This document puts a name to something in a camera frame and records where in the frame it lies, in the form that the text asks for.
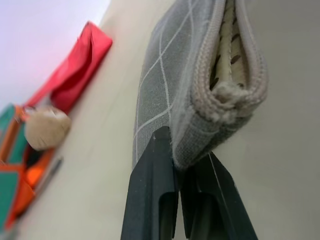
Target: white background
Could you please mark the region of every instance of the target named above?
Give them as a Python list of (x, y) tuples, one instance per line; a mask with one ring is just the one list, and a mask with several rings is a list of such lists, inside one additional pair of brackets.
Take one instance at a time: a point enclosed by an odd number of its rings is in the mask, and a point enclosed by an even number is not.
[(20, 104), (68, 55), (88, 20), (110, 0), (1, 0), (0, 109)]

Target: teal fabric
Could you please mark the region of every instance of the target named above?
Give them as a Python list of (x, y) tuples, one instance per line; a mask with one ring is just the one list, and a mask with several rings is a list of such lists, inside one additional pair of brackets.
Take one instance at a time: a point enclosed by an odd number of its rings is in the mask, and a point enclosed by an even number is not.
[(8, 164), (21, 164), (23, 162), (23, 156), (27, 147), (27, 140), (25, 138), (25, 124), (21, 124), (20, 129), (16, 135), (16, 139), (13, 143), (11, 153), (8, 157)]
[(5, 223), (14, 202), (18, 187), (17, 172), (0, 172), (0, 232), (5, 228)]
[(15, 106), (9, 105), (0, 113), (0, 145), (4, 140), (5, 133), (7, 131), (7, 128), (11, 120), (15, 116), (15, 111), (16, 111)]

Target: gray zippered pouch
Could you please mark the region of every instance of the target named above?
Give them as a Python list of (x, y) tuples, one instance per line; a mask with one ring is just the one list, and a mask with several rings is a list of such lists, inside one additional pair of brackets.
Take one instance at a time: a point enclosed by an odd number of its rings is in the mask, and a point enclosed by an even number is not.
[(133, 166), (163, 126), (170, 127), (176, 167), (194, 165), (248, 122), (267, 82), (244, 0), (177, 0), (145, 55)]

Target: zipper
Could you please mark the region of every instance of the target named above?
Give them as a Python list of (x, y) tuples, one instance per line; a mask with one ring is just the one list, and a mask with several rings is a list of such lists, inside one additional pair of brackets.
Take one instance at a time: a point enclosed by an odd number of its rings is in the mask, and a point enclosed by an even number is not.
[(248, 61), (249, 85), (243, 100), (243, 109), (235, 109), (234, 105), (221, 103), (209, 88), (212, 63), (214, 63), (216, 57), (214, 54), (215, 43), (218, 41), (226, 5), (225, 0), (217, 0), (214, 3), (208, 30), (195, 63), (191, 92), (192, 102), (196, 110), (205, 119), (213, 122), (225, 121), (226, 119), (232, 121), (239, 114), (249, 114), (255, 105), (263, 101), (267, 95), (266, 64), (254, 40), (244, 1), (234, 1), (240, 37)]

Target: red fabric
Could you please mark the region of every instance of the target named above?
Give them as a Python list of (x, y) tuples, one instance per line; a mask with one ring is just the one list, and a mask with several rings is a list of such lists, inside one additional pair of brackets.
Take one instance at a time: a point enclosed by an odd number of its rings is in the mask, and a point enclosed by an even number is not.
[(91, 81), (111, 45), (112, 39), (88, 22), (68, 57), (25, 106), (33, 107), (51, 93), (52, 104), (68, 113)]

